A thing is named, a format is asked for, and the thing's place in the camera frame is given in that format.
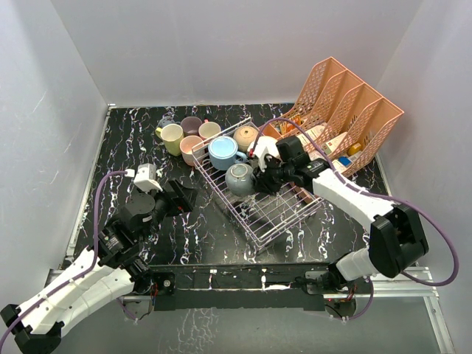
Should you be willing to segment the beige round mug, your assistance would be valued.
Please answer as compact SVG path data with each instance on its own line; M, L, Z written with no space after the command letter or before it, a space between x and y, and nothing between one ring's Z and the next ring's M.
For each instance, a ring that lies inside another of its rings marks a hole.
M233 134L233 139L238 145L238 150L245 153L249 145L257 138L259 131L249 125L239 127Z

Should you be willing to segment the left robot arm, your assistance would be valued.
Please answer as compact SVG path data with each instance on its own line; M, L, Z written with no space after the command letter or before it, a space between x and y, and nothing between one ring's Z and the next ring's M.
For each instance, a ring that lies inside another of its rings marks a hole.
M37 295L8 304L1 317L22 353L52 353L78 322L115 299L152 285L151 270L139 256L142 237L166 217L191 212L197 190L171 179L163 190L137 189L92 245Z

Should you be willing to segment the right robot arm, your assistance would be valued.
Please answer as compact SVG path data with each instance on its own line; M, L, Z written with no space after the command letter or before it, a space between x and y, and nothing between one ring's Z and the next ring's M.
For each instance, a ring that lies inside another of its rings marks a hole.
M428 253L417 212L405 204L365 195L325 159L311 159L298 138L256 142L250 151L258 163L253 172L255 191L274 194L292 183L336 205L368 231L369 245L331 263L318 278L320 285L344 293L358 278L376 274L394 278Z

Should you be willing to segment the light blue mug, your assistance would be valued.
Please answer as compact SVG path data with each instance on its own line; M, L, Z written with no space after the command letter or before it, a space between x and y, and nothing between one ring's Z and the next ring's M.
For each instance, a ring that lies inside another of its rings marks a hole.
M233 164L246 163L247 155L238 150L237 142L229 136L214 138L208 145L209 158L212 166L227 171Z

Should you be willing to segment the grey mug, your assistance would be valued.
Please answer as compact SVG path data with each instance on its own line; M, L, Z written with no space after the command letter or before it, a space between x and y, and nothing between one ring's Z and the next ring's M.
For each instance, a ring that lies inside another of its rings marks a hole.
M229 191L238 197L247 197L254 194L252 173L253 168L248 164L233 164L225 175L225 182Z

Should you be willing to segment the yellow-green mug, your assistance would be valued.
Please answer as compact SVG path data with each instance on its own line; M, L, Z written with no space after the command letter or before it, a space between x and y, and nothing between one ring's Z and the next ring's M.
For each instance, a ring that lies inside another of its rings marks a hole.
M184 131L180 125L171 123L163 128L156 128L156 135L163 141L167 152L173 156L180 156L180 143L184 138Z

